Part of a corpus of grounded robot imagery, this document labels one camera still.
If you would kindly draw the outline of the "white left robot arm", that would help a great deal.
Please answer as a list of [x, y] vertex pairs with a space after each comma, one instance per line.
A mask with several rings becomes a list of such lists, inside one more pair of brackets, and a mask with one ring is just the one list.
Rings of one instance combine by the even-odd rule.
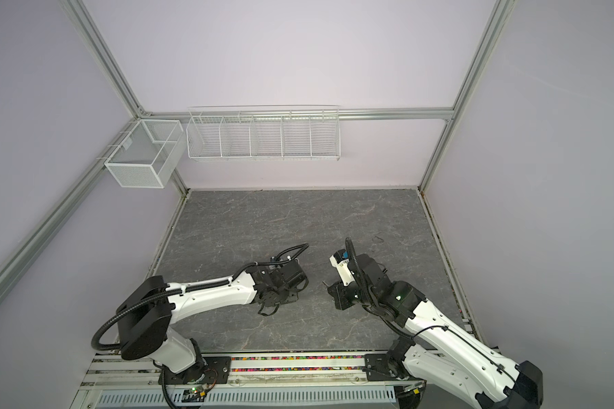
[[259, 315], [274, 315], [295, 303], [309, 279], [299, 265], [308, 244], [289, 247], [268, 262], [250, 262], [235, 274], [207, 281], [168, 283], [160, 275], [145, 279], [115, 315], [102, 324], [90, 345], [97, 352], [118, 351], [125, 361], [152, 360], [162, 380], [202, 382], [210, 372], [197, 342], [173, 329], [177, 322], [207, 311], [259, 305]]

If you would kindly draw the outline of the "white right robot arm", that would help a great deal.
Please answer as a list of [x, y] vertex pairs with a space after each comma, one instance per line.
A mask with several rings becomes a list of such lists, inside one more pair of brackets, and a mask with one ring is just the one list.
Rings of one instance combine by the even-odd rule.
[[517, 363], [455, 324], [421, 291], [392, 281], [384, 267], [357, 254], [351, 239], [330, 257], [339, 281], [327, 288], [338, 310], [361, 306], [398, 338], [380, 374], [432, 383], [473, 408], [539, 408], [543, 374], [530, 361]]

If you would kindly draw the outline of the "white mesh box basket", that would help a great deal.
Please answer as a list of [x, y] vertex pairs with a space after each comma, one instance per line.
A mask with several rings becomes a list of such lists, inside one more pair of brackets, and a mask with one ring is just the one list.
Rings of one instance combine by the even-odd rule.
[[140, 119], [105, 165], [121, 187], [164, 188], [185, 150], [180, 121]]

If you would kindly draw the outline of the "aluminium frame corner post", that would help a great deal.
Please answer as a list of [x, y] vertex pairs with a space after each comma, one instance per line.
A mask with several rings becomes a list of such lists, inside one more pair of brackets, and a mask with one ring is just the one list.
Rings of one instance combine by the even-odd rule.
[[148, 113], [126, 80], [85, 3], [79, 0], [61, 0], [59, 4], [131, 117], [146, 116]]

